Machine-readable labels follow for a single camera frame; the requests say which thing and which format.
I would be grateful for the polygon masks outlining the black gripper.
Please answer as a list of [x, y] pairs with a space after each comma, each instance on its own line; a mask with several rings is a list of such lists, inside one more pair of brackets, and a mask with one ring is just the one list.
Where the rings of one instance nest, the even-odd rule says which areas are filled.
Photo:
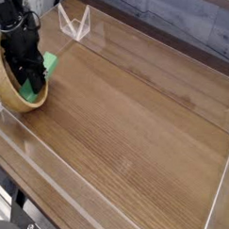
[[28, 78], [35, 94], [45, 85], [46, 70], [43, 56], [38, 50], [40, 25], [30, 21], [4, 21], [0, 30], [4, 34], [1, 46], [11, 71], [20, 85]]

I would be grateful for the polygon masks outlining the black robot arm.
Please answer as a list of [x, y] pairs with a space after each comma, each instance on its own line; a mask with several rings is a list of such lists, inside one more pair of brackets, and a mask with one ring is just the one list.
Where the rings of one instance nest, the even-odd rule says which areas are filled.
[[25, 0], [0, 0], [1, 47], [16, 80], [28, 80], [37, 94], [45, 85], [45, 66], [38, 50], [41, 22]]

